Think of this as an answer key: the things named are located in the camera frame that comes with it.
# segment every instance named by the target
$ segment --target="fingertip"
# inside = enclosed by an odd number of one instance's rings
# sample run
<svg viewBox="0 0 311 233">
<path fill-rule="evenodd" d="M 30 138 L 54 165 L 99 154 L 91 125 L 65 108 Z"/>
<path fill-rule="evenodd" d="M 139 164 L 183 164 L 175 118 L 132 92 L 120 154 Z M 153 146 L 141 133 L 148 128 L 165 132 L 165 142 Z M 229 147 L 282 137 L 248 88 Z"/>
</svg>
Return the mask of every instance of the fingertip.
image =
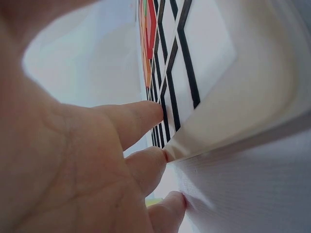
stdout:
<svg viewBox="0 0 311 233">
<path fill-rule="evenodd" d="M 159 204 L 148 209 L 154 232 L 177 232 L 186 212 L 186 201 L 182 193 L 170 192 Z"/>
<path fill-rule="evenodd" d="M 154 111 L 154 114 L 156 118 L 158 119 L 158 122 L 161 122 L 163 120 L 163 108 L 162 105 L 153 101 L 147 101 L 152 110 Z"/>
</svg>

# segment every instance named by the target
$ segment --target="skin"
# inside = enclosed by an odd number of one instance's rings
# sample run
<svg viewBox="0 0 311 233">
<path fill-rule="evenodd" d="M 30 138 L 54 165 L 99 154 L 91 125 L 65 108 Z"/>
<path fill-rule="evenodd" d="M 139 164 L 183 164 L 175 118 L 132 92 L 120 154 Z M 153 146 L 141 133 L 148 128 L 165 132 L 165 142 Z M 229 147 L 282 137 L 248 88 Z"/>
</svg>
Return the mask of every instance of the skin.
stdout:
<svg viewBox="0 0 311 233">
<path fill-rule="evenodd" d="M 91 0 L 0 0 L 0 232 L 176 233 L 182 194 L 146 208 L 167 157 L 123 151 L 163 117 L 153 102 L 59 103 L 23 72 L 36 34 Z"/>
</svg>

